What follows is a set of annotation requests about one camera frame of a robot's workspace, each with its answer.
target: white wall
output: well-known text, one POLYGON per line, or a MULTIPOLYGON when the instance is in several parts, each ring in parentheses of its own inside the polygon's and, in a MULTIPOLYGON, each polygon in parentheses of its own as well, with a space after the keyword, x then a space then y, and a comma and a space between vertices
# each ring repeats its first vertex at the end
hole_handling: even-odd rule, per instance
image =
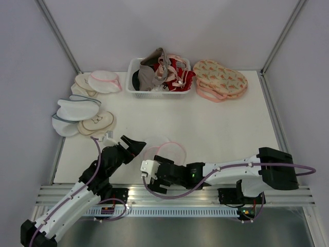
POLYGON ((267 73, 294 161, 329 233, 329 1, 308 1, 267 73))
POLYGON ((46 0, 83 71, 127 71, 162 46, 192 63, 261 68, 298 0, 46 0))
POLYGON ((51 115, 75 73, 33 0, 3 1, 0 33, 0 246, 20 246, 60 139, 51 115))

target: metal frame edge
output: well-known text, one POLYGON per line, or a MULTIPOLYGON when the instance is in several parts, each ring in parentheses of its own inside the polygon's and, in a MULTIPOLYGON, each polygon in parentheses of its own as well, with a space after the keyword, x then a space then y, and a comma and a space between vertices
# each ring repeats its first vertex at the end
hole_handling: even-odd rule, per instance
POLYGON ((268 109, 268 113, 272 122, 272 126, 274 129, 274 133, 277 138, 277 142, 279 145, 279 149, 283 152, 289 152, 289 147, 287 144, 287 140, 279 119, 278 111, 275 107, 275 103, 273 101, 272 94, 270 92, 270 87, 268 86, 268 80, 266 80, 266 75, 262 74, 258 71, 258 77, 260 80, 261 88, 263 91, 263 95, 265 98, 266 106, 268 109))
POLYGON ((79 68, 78 63, 76 62, 71 50, 69 49, 62 33, 60 32, 54 18, 52 17, 46 3, 44 2, 44 0, 34 0, 36 5, 39 7, 42 15, 44 16, 44 18, 46 19, 51 31, 53 32, 53 34, 55 35, 56 39, 58 40, 60 46, 62 47, 62 49, 64 50, 67 58, 69 59, 73 69, 76 71, 76 73, 80 73, 81 70, 79 68))
POLYGON ((296 4, 287 23, 285 24, 285 26, 283 28, 278 40, 276 41, 271 53, 269 54, 266 62, 264 63, 264 66, 262 68, 262 74, 264 74, 270 67, 274 57, 278 53, 282 43, 286 39, 287 35, 290 33, 292 26, 294 25, 296 19, 300 15, 301 11, 303 10, 303 8, 307 2, 308 2, 308 0, 299 0, 298 3, 296 4))

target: clothing pile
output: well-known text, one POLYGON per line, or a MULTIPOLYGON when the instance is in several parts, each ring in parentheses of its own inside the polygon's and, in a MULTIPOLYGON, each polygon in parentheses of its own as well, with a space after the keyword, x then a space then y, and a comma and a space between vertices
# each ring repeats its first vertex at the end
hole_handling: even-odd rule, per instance
POLYGON ((52 116, 52 126, 60 136, 97 136, 114 129, 114 115, 101 110, 101 101, 95 98, 122 90, 117 74, 104 70, 79 74, 71 90, 69 99, 58 100, 60 108, 52 116))
POLYGON ((136 91, 187 91, 195 76, 190 69, 182 57, 158 48, 141 61, 133 74, 133 86, 136 91))
POLYGON ((248 88, 248 81, 240 72, 225 68, 213 60, 197 62, 193 71, 196 73, 196 92, 213 102, 241 97, 248 88))

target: white table surface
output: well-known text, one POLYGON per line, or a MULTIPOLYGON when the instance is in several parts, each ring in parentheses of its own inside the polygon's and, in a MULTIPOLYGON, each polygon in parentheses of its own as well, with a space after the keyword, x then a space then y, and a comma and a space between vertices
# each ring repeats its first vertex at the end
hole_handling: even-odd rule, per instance
MULTIPOLYGON (((214 103, 201 98, 193 87, 184 99, 137 99, 123 90, 99 95, 101 108, 117 118, 114 138, 134 140, 166 136, 187 151, 186 164, 227 162, 258 153, 260 147, 278 149, 256 71, 241 71, 248 90, 237 100, 214 103)), ((126 73, 117 73, 125 88, 126 73)), ((97 159, 94 142, 80 134, 65 140, 54 183, 75 183, 97 159)), ((114 184, 142 184, 141 158, 122 165, 110 178, 114 184)))

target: fabric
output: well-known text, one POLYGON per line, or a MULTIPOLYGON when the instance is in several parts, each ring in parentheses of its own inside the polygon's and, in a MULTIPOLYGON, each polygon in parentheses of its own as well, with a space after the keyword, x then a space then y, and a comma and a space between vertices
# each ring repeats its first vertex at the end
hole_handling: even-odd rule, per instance
POLYGON ((238 71, 228 69, 213 60, 197 62, 193 71, 197 77, 196 92, 213 102, 241 97, 248 88, 247 79, 238 71))
POLYGON ((147 58, 143 59, 140 62, 140 68, 138 73, 138 80, 140 82, 139 90, 140 91, 150 91, 155 86, 159 86, 163 84, 168 75, 168 66, 170 65, 170 61, 167 57, 167 54, 164 49, 158 48, 152 54, 150 54, 147 58), (153 64, 158 63, 158 59, 163 56, 163 74, 157 75, 151 68, 153 64))
POLYGON ((138 74, 139 74, 139 70, 136 71, 135 73, 133 73, 133 87, 136 91, 139 91, 139 87, 140 87, 140 82, 139 82, 139 79, 138 79, 138 74))
POLYGON ((122 90, 119 82, 119 76, 116 73, 96 70, 88 77, 89 86, 96 92, 108 94, 122 90))

